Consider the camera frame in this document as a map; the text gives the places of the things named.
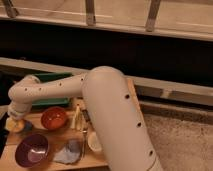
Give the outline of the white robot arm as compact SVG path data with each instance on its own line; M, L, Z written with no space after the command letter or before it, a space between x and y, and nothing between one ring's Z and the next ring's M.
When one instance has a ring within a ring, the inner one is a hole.
M81 97L111 171L164 171L127 79L118 69L100 66L46 83L28 75L8 95L8 114L15 120L24 118L36 100Z

